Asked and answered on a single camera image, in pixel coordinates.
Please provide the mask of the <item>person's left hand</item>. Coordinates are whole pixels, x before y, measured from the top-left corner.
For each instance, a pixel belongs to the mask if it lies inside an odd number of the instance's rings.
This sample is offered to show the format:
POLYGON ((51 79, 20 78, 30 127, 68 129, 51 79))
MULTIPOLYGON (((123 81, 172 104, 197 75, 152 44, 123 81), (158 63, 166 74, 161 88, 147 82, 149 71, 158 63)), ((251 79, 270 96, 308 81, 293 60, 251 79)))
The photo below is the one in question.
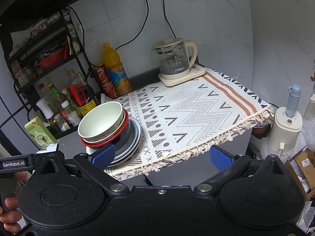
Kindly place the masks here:
POLYGON ((21 212, 18 210, 18 195, 14 194, 4 199, 4 206, 10 211, 4 212, 1 207, 1 223, 6 231, 16 234, 21 231, 21 226, 18 223, 22 219, 21 212))

